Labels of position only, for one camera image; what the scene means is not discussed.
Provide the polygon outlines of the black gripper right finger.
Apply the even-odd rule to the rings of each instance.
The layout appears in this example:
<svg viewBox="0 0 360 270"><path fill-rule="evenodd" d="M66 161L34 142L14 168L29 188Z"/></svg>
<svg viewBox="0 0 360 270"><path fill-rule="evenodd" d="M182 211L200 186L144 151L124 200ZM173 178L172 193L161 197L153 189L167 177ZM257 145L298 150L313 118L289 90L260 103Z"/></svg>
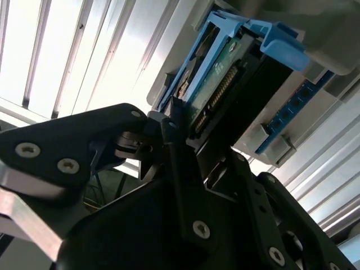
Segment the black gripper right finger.
<svg viewBox="0 0 360 270"><path fill-rule="evenodd" d="M238 201L251 225L249 243L260 269L354 269L352 263L277 178L254 177L246 159L230 152Z"/></svg>

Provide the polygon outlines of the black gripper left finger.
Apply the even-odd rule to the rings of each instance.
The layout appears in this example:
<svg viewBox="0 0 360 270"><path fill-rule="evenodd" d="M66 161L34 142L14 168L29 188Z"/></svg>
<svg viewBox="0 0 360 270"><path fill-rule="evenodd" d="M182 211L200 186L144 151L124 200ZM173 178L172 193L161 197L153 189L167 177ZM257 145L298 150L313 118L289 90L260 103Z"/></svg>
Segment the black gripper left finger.
<svg viewBox="0 0 360 270"><path fill-rule="evenodd" d="M2 132L1 214L57 262L70 231L94 214L80 213L91 176L127 159L140 162L143 184L135 190L158 181L170 186L181 238L204 248L211 208L182 126L128 103Z"/></svg>

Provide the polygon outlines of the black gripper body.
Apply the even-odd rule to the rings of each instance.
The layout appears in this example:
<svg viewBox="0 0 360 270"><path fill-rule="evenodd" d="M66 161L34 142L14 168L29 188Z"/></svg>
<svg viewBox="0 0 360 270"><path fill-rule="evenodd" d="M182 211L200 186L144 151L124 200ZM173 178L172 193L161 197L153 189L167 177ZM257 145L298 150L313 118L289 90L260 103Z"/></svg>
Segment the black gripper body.
<svg viewBox="0 0 360 270"><path fill-rule="evenodd" d="M174 193L153 182L82 219L58 254L57 269L261 269L244 207L205 192L213 220L205 247L180 235Z"/></svg>

